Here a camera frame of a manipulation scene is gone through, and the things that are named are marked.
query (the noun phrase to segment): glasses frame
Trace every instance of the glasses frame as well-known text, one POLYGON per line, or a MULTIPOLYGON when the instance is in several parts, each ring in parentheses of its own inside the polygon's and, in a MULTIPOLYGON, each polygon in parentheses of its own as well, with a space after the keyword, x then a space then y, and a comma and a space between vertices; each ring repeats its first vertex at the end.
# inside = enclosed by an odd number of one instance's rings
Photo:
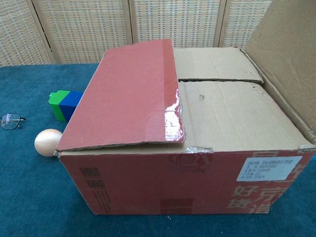
POLYGON ((26 121, 26 118, 23 118, 23 117, 21 117, 19 114, 17 114, 17 113, 7 113, 7 115, 8 114, 15 114, 15 115, 18 115, 19 117, 20 117, 20 119, 11 119, 11 120, 9 120, 9 121, 18 121, 17 123, 16 123, 16 126, 14 127, 14 128, 10 128, 10 129, 8 129, 8 130, 14 130, 14 129, 16 129, 16 127, 18 127, 18 128, 22 128, 21 127, 21 125, 20 125, 20 122, 21 121, 26 121))

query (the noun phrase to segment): blue toy block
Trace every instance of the blue toy block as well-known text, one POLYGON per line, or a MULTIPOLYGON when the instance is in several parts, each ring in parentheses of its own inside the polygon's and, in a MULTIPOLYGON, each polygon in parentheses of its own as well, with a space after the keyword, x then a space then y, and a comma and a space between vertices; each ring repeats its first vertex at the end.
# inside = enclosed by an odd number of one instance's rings
POLYGON ((83 93, 77 91, 71 91, 69 94, 60 102, 59 108, 63 113, 66 122, 69 122, 73 115, 83 93))

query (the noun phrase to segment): woven screen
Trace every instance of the woven screen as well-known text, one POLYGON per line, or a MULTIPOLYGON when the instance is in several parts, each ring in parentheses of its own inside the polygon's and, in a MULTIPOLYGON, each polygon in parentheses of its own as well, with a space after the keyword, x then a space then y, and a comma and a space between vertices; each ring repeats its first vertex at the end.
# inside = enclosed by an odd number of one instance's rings
POLYGON ((133 0, 133 40, 172 38, 175 47, 212 47, 219 2, 133 0))
POLYGON ((107 48, 127 44, 121 0, 34 0, 34 3, 61 63, 99 62, 107 48))
POLYGON ((232 0, 224 47, 244 47, 271 2, 271 0, 232 0))
POLYGON ((50 63, 25 0, 1 0, 0 67, 50 63))

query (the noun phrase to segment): red box flap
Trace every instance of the red box flap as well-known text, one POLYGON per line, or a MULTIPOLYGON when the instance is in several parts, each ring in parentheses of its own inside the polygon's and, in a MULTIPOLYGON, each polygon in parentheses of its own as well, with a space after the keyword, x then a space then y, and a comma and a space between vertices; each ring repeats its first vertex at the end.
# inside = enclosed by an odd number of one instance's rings
POLYGON ((172 41, 108 49, 57 150, 183 142, 172 41))

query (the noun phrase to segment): teal carpet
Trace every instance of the teal carpet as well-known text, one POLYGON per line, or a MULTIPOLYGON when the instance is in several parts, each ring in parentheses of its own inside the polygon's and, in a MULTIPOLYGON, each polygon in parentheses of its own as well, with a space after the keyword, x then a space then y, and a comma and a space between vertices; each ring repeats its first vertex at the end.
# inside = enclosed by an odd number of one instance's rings
POLYGON ((48 104, 51 92, 84 91, 97 64, 0 68, 0 116, 16 112, 22 129, 0 128, 0 236, 316 236, 316 161, 269 214, 95 216, 57 158, 34 149, 47 128, 63 131, 48 104))

